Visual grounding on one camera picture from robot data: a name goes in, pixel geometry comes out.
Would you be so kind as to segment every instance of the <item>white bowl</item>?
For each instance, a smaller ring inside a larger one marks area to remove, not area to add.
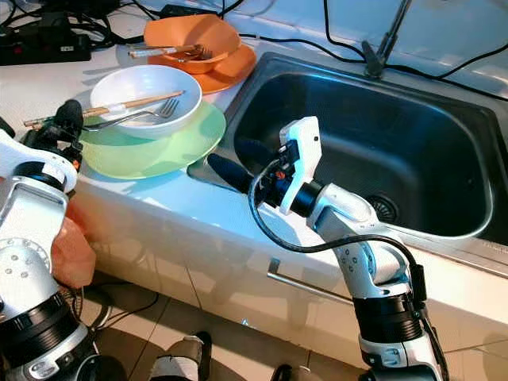
[[[101,79],[90,95],[92,107],[109,106],[121,102],[148,98],[183,90],[176,97],[179,104],[168,119],[152,115],[134,118],[115,127],[119,131],[142,139],[159,139],[185,127],[201,103],[202,91],[198,81],[185,71],[162,65],[140,65],[115,71]],[[155,111],[166,101],[137,107],[117,113],[104,114],[107,121],[133,114],[140,110]]]

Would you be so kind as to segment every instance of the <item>green plate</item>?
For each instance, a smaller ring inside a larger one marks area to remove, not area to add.
[[[177,133],[145,140],[106,128],[83,132],[83,158],[94,171],[115,179],[146,179],[184,168],[208,154],[225,131],[224,114],[202,101]]]

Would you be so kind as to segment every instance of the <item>black cable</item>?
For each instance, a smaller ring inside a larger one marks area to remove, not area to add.
[[[508,102],[508,98],[504,98],[500,95],[496,95],[496,94],[489,93],[487,91],[479,90],[479,89],[476,89],[475,87],[470,87],[468,85],[464,85],[463,83],[455,82],[450,79],[439,78],[439,75],[431,75],[431,74],[425,73],[423,71],[420,71],[418,69],[415,69],[413,67],[409,67],[409,66],[405,66],[405,65],[387,65],[385,68],[386,69],[393,69],[396,71],[401,71],[401,72],[408,73],[408,74],[418,75],[423,78],[432,79],[432,80],[442,82],[442,83],[447,83],[449,85],[453,85],[453,86],[459,87],[461,89],[469,90],[469,91],[472,91],[473,93],[484,95],[489,98],[498,99],[499,101]]]
[[[99,297],[99,304],[101,305],[101,311],[98,316],[94,319],[94,321],[90,324],[90,331],[96,332],[100,329],[107,321],[111,310],[113,309],[113,299],[111,296],[105,292],[101,287],[87,287],[87,292],[94,294],[96,297]]]
[[[146,11],[151,12],[150,10],[143,7],[141,4],[139,4],[139,3],[136,4],[135,2],[128,2],[126,4],[121,5],[119,8],[121,8],[123,6],[127,6],[127,5],[140,6],[140,9],[144,8]],[[8,24],[12,24],[14,21],[20,20],[23,17],[28,17],[28,16],[41,17],[42,13],[44,13],[46,11],[51,11],[51,8],[49,8],[49,6],[41,6],[37,10],[31,11],[31,12],[24,12],[23,14],[20,14],[20,15],[10,18],[10,20],[8,21]],[[109,22],[107,16],[99,18],[99,20],[101,20],[104,23],[104,25],[101,25],[100,23],[97,22],[96,19],[88,16],[85,13],[75,13],[75,12],[67,11],[66,14],[69,17],[73,17],[76,20],[81,21],[81,22],[77,22],[77,23],[71,23],[70,24],[71,29],[84,30],[87,32],[98,33],[98,34],[102,35],[101,40],[90,39],[90,46],[91,46],[92,51],[97,50],[97,49],[102,49],[102,48],[109,48],[111,46],[114,46],[115,44],[134,44],[137,42],[141,42],[143,39],[142,36],[136,36],[136,37],[130,37],[130,38],[123,38],[121,36],[118,36],[111,29],[111,25],[110,25],[110,22]],[[27,26],[27,25],[36,24],[37,22],[39,22],[39,21],[30,21],[30,22],[25,23],[23,25],[14,27],[14,29],[20,29],[20,28]]]
[[[24,10],[23,8],[21,8],[19,4],[17,4],[17,3],[16,3],[16,0],[10,0],[10,2],[12,2],[12,3],[13,3],[13,5],[15,4],[15,5],[16,5],[16,7],[17,7],[17,8],[18,8],[18,9],[19,9],[22,13],[25,13],[25,14],[27,14],[27,13],[28,13],[26,10]]]
[[[450,380],[450,374],[448,371],[448,364],[446,362],[445,353],[443,352],[443,348],[441,347],[441,343],[437,339],[437,335],[434,332],[432,325],[430,324],[429,316],[426,311],[423,311],[424,316],[421,319],[423,323],[423,328],[429,334],[430,342],[435,350],[436,360],[441,367],[441,375],[443,376],[443,381]]]
[[[265,233],[266,236],[270,238],[273,242],[275,242],[278,246],[285,248],[286,250],[291,250],[292,252],[312,253],[312,252],[322,252],[324,250],[329,250],[331,248],[338,248],[340,246],[345,246],[347,244],[356,244],[365,241],[381,241],[391,244],[392,246],[395,246],[398,250],[400,250],[402,254],[404,254],[404,256],[407,258],[410,267],[416,267],[418,265],[413,257],[413,254],[411,254],[409,249],[406,246],[404,246],[404,244],[401,244],[400,242],[394,240],[393,238],[381,236],[379,234],[363,234],[358,236],[345,237],[340,238],[338,240],[326,242],[324,244],[317,244],[315,246],[299,246],[287,242],[282,238],[280,238],[279,236],[277,236],[270,230],[270,228],[268,228],[268,226],[264,223],[263,219],[260,216],[260,212],[258,211],[256,205],[256,190],[260,184],[261,179],[278,165],[279,159],[271,161],[269,165],[267,165],[265,169],[263,169],[262,172],[259,173],[258,176],[254,178],[248,189],[248,206],[251,210],[254,221],[261,228],[263,233]]]
[[[7,16],[7,18],[0,24],[0,26],[7,26],[10,24],[13,20],[14,14],[16,13],[17,4],[15,0],[11,0],[10,2],[13,5],[13,9],[10,10],[9,16]]]
[[[83,313],[83,303],[85,301],[85,287],[81,287],[81,295],[79,299],[79,312],[78,312],[78,320],[81,321],[81,314]]]
[[[133,2],[126,2],[125,4],[120,4],[120,6],[117,8],[119,10],[120,8],[123,8],[124,6],[135,6]]]
[[[144,14],[146,14],[148,17],[150,17],[152,20],[156,20],[155,17],[153,17],[152,15],[152,11],[149,10],[148,8],[142,6],[137,0],[132,0],[134,4],[136,4],[136,6],[142,10],[144,12]]]
[[[365,62],[365,55],[364,53],[359,50],[358,48],[355,48],[354,46],[351,46],[349,44],[345,44],[343,42],[335,41],[332,39],[332,36],[330,35],[330,26],[329,26],[329,14],[328,14],[328,1],[323,0],[323,7],[325,8],[325,32],[326,32],[326,39],[330,44],[338,45],[343,48],[347,48],[349,50],[353,50],[356,54],[358,54],[360,57],[362,57],[362,62]]]
[[[115,319],[116,317],[119,317],[118,319],[112,321],[111,323],[109,323],[108,325],[105,325],[104,328],[110,328],[112,327],[113,325],[117,324],[120,320],[123,320],[125,318],[127,318],[128,316],[132,315],[132,314],[137,314],[138,312],[141,312],[141,311],[144,311],[144,310],[147,310],[148,308],[154,306],[158,301],[159,301],[159,297],[160,297],[160,294],[157,292],[156,293],[156,296],[154,298],[154,300],[148,304],[147,306],[144,306],[144,307],[141,307],[141,308],[138,308],[136,310],[133,310],[133,311],[130,311],[130,312],[127,312],[127,311],[124,311],[124,312],[120,312],[116,315],[113,315],[112,317],[110,317],[108,319],[108,321],[110,320],[113,320]]]
[[[23,28],[23,27],[25,27],[25,26],[29,26],[29,25],[34,25],[34,24],[37,24],[38,22],[39,22],[39,20],[35,20],[35,21],[31,21],[31,22],[27,22],[27,23],[25,23],[25,24],[23,24],[23,25],[18,25],[18,26],[14,26],[14,27],[12,27],[12,30],[18,30],[18,29]]]
[[[3,356],[0,356],[0,381],[5,381],[6,371],[4,370]]]
[[[96,284],[91,284],[90,286],[87,286],[87,291],[88,290],[95,290],[96,288],[101,288],[104,286],[124,286],[126,284],[133,284],[133,283],[128,282],[126,280],[119,280],[117,282],[96,283]]]
[[[508,49],[508,44],[504,44],[501,48],[497,48],[495,50],[492,50],[492,51],[487,52],[487,53],[480,54],[479,56],[476,56],[474,58],[471,58],[470,60],[467,60],[466,62],[460,64],[459,66],[453,68],[452,70],[447,71],[444,74],[438,75],[437,78],[443,79],[444,77],[448,77],[449,75],[452,75],[456,71],[459,71],[463,67],[466,67],[467,65],[472,64],[473,62],[482,60],[482,59],[490,57],[490,56],[494,56],[496,54],[499,54],[503,50],[507,50],[507,49]]]
[[[71,301],[71,310],[72,310],[72,314],[74,315],[74,317],[76,319],[80,319],[81,318],[81,311],[83,309],[83,297],[82,295],[78,295],[78,291],[74,288],[71,288],[71,287],[68,287],[66,285],[64,285],[63,283],[61,282],[58,282],[56,281],[63,289],[65,289],[65,291],[71,295],[72,297],[72,301]]]
[[[235,8],[237,8],[242,2],[244,2],[244,0],[238,0],[236,2],[234,2],[233,4],[231,4],[230,6],[228,6],[225,10],[222,10],[218,16],[219,17],[222,17],[224,18],[224,15],[228,12],[231,12],[232,10],[234,10]]]
[[[313,41],[303,40],[301,38],[271,38],[271,37],[257,36],[256,34],[250,34],[250,33],[241,33],[240,37],[259,38],[260,40],[265,40],[265,41],[270,41],[270,42],[299,42],[302,44],[308,44],[308,45],[314,46],[315,48],[322,50],[329,56],[332,56],[336,60],[339,60],[342,62],[348,62],[348,63],[353,63],[353,64],[362,64],[364,62],[363,60],[352,60],[349,58],[344,58],[344,57],[338,56],[337,54],[332,53],[327,48],[325,48],[319,44],[316,44]]]
[[[265,41],[270,41],[270,42],[300,42],[300,43],[303,43],[303,44],[312,45],[315,48],[318,48],[318,49],[322,50],[323,52],[325,52],[329,56],[332,56],[333,58],[335,58],[335,59],[337,59],[339,61],[342,61],[342,62],[348,62],[348,63],[354,63],[354,64],[363,64],[364,63],[363,60],[350,60],[348,58],[340,57],[337,54],[332,53],[327,48],[324,48],[321,45],[316,44],[313,41],[302,40],[302,39],[299,39],[299,38],[279,39],[279,38],[271,38],[271,37],[265,37],[265,36],[257,36],[256,34],[251,34],[251,33],[240,33],[240,37],[256,38],[256,39],[259,39],[259,40],[265,40]],[[423,78],[426,78],[426,79],[432,79],[432,80],[436,80],[438,82],[447,83],[449,85],[453,85],[453,86],[459,87],[461,89],[469,90],[469,91],[471,91],[473,93],[484,95],[484,96],[489,97],[489,98],[498,99],[500,101],[508,102],[508,98],[504,98],[504,97],[502,97],[500,95],[496,95],[496,94],[489,93],[487,91],[479,90],[479,89],[476,89],[474,87],[470,87],[468,85],[464,85],[462,83],[458,83],[458,82],[452,81],[450,79],[439,78],[440,77],[439,75],[431,75],[431,74],[425,73],[423,71],[420,71],[418,69],[415,69],[413,67],[409,67],[409,66],[405,66],[405,65],[386,65],[385,68],[386,69],[396,70],[396,71],[401,71],[401,72],[409,73],[409,74],[413,74],[413,75],[419,75],[419,76],[421,76]]]

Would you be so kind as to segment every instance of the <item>cabinet handle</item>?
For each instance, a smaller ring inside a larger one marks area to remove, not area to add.
[[[314,294],[317,296],[321,296],[323,298],[332,299],[335,302],[348,304],[350,306],[353,305],[351,298],[346,298],[345,296],[335,294],[333,292],[325,290],[324,288],[320,288],[318,286],[313,286],[312,284],[302,282],[301,280],[291,278],[286,275],[279,274],[278,273],[279,265],[280,265],[280,260],[278,260],[277,258],[271,258],[270,266],[268,266],[268,271],[267,271],[268,278],[274,279],[278,282],[289,284],[290,286],[297,287],[299,289],[310,292],[311,294]]]

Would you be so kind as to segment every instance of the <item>sink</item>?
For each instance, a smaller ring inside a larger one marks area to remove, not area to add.
[[[277,149],[279,130],[311,115],[322,183],[361,195],[380,220],[413,235],[508,245],[508,160],[491,110],[266,53],[226,111],[217,153],[258,172],[237,142]],[[188,173],[225,185],[204,161]]]

